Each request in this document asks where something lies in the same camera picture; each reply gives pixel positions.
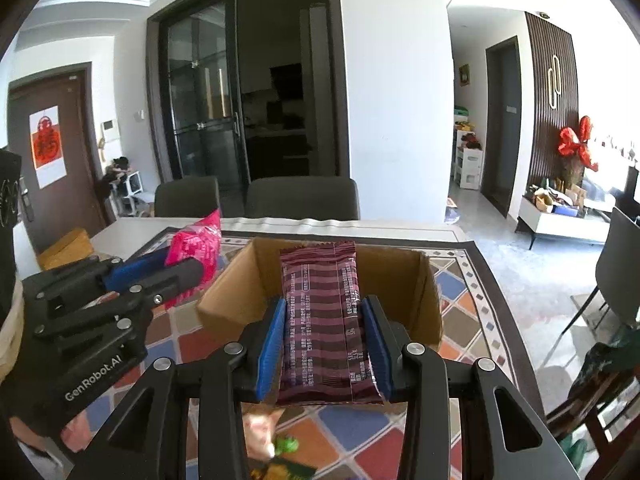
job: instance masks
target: blue gripper pad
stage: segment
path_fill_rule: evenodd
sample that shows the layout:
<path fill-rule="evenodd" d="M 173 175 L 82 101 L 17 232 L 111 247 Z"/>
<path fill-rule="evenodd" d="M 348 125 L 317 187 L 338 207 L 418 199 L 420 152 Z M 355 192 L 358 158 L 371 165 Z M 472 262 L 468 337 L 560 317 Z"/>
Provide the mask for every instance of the blue gripper pad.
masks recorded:
<path fill-rule="evenodd" d="M 269 330 L 264 338 L 260 357 L 258 357 L 255 395 L 260 402 L 262 402 L 267 393 L 269 393 L 271 383 L 273 383 L 273 375 L 276 373 L 276 367 L 284 343 L 284 320 L 286 312 L 287 301 L 284 298 L 280 298 L 276 304 Z"/>
<path fill-rule="evenodd" d="M 121 294 L 126 292 L 131 285 L 163 269 L 168 253 L 169 247 L 165 247 L 117 266 L 102 280 L 105 290 L 115 290 Z"/>
<path fill-rule="evenodd" d="M 391 360 L 369 300 L 367 298 L 362 300 L 361 306 L 367 352 L 376 378 L 376 386 L 385 400 L 389 400 L 393 391 Z"/>

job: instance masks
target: gray tile floor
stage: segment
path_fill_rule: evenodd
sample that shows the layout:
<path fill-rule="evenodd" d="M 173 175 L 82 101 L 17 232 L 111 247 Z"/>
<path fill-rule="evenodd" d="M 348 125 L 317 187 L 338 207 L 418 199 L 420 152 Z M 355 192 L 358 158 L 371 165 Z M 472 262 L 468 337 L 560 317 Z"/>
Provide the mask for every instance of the gray tile floor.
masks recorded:
<path fill-rule="evenodd" d="M 478 245 L 510 306 L 549 412 L 566 400 L 584 355 L 596 341 L 585 318 L 599 319 L 598 298 L 585 317 L 562 337 L 561 332 L 577 311 L 572 296 L 588 294 L 595 286 L 602 246 L 539 238 L 529 251 L 529 235 L 516 234 L 515 222 L 505 219 L 479 191 L 451 184 L 449 196 L 461 215 L 456 225 Z M 598 339 L 607 342 L 616 324 L 614 316 L 608 316 Z M 595 452 L 588 454 L 581 476 L 596 458 Z"/>

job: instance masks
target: door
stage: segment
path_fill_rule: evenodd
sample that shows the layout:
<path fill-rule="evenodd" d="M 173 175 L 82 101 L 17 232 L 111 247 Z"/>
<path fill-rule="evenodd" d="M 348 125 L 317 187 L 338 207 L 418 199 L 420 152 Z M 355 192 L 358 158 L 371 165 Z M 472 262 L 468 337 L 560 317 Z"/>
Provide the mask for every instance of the door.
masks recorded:
<path fill-rule="evenodd" d="M 9 150 L 22 157 L 23 221 L 41 253 L 76 227 L 106 227 L 94 191 L 84 72 L 41 79 L 9 93 Z"/>
<path fill-rule="evenodd" d="M 520 151 L 522 88 L 517 38 L 487 49 L 488 113 L 482 193 L 507 216 Z"/>
<path fill-rule="evenodd" d="M 243 215 L 249 182 L 235 9 L 223 0 L 170 25 L 167 48 L 174 178 L 214 175 L 227 217 Z"/>

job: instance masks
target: sliding glass door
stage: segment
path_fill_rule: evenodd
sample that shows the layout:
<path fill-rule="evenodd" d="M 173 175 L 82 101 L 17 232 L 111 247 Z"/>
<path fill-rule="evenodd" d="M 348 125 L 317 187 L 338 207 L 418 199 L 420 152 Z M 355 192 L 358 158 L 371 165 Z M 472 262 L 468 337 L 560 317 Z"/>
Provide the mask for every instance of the sliding glass door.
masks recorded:
<path fill-rule="evenodd" d="M 242 216 L 249 181 L 239 121 L 235 7 L 235 0 L 220 1 L 167 31 L 174 177 L 215 175 L 226 217 Z"/>

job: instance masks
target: red and white poster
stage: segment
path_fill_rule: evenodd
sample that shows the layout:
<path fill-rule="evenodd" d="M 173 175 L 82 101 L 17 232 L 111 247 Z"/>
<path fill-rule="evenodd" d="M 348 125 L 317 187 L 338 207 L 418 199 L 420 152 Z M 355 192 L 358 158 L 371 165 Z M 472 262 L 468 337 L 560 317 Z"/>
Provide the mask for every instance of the red and white poster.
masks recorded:
<path fill-rule="evenodd" d="M 66 175 L 58 107 L 53 106 L 29 116 L 31 153 L 40 189 Z"/>

